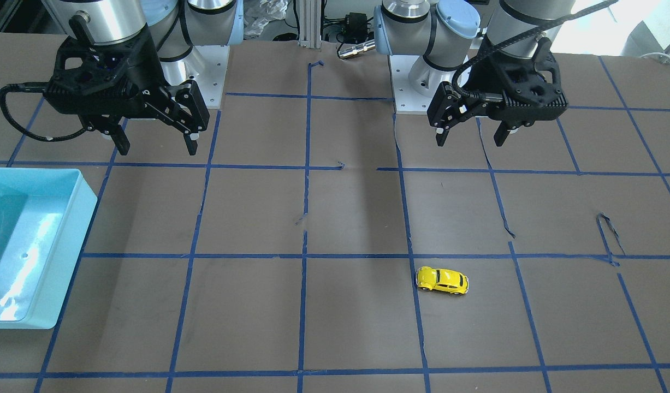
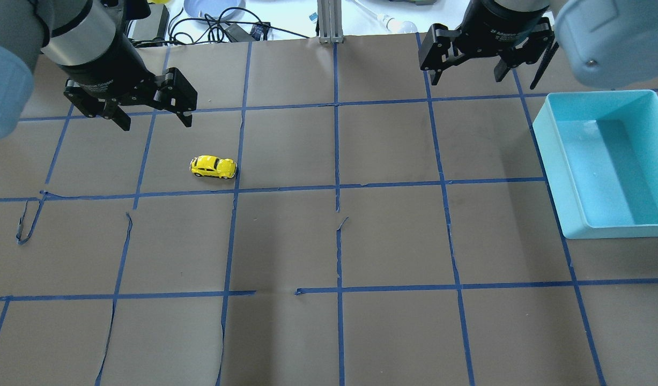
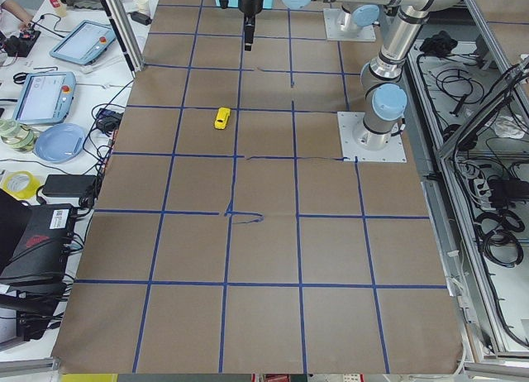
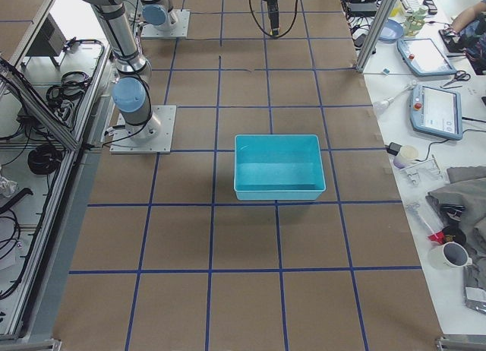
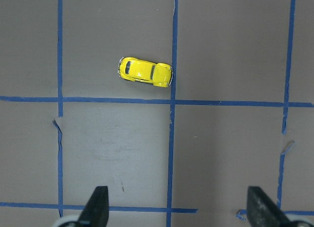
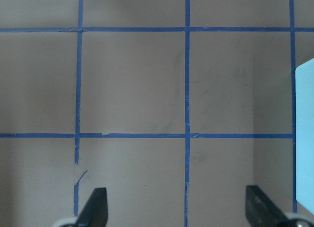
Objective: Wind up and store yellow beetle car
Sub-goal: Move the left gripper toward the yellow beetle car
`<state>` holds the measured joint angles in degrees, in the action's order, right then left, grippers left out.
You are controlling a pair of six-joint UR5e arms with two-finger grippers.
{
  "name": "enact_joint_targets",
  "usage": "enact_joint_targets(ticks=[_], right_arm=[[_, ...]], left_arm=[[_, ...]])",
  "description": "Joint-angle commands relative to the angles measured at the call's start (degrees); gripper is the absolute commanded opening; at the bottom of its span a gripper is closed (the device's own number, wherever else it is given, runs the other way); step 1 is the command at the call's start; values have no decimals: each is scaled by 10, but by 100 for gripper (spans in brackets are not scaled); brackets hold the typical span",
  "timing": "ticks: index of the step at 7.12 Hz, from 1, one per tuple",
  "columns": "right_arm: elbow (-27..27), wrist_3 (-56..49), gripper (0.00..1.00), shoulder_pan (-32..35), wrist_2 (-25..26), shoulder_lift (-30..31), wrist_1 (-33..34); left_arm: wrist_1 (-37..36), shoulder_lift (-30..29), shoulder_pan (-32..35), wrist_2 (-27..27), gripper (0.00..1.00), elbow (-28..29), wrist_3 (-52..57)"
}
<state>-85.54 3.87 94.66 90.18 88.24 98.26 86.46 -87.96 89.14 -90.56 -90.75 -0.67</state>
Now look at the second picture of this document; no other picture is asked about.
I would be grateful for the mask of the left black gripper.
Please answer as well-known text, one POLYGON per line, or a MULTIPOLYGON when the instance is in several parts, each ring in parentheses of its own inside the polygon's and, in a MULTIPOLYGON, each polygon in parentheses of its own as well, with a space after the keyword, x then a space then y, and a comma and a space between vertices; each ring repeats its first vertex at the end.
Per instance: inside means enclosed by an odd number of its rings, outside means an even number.
POLYGON ((98 58, 56 65, 68 77, 64 95, 85 116, 101 116, 129 131, 132 120, 121 107, 145 105, 174 113, 184 127, 192 127, 198 103, 193 85, 178 68, 154 74, 121 32, 98 58))

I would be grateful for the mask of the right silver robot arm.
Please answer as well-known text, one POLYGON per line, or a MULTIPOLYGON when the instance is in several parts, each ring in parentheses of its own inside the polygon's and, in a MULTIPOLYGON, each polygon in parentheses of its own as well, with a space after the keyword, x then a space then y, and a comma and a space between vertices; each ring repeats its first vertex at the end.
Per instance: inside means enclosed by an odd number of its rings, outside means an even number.
POLYGON ((599 90, 658 77, 658 1, 471 1, 456 29, 433 24, 418 51, 432 85, 473 58, 498 58, 494 78, 538 63, 534 90, 563 50, 573 76, 599 90))

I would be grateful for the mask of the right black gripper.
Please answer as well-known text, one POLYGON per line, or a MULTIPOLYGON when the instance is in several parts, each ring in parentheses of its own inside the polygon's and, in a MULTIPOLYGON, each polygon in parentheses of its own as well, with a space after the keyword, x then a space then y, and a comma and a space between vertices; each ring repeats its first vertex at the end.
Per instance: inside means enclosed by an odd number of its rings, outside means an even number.
POLYGON ((549 1, 471 1, 457 29, 432 24, 418 49, 418 63, 436 86, 442 71, 473 58, 500 57, 494 78, 541 61, 533 83, 552 60, 555 33, 545 12, 549 1))

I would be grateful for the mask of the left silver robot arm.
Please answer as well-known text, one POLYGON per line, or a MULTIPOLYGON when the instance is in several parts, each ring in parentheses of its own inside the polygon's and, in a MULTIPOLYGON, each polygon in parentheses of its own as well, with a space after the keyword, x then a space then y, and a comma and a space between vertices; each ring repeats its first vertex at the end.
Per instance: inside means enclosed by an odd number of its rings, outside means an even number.
POLYGON ((0 1, 0 139, 32 95, 40 55, 66 73, 64 96, 86 117, 130 130, 123 107, 147 106, 191 127, 195 88, 177 68, 150 71, 125 33, 150 15, 147 1, 0 1))

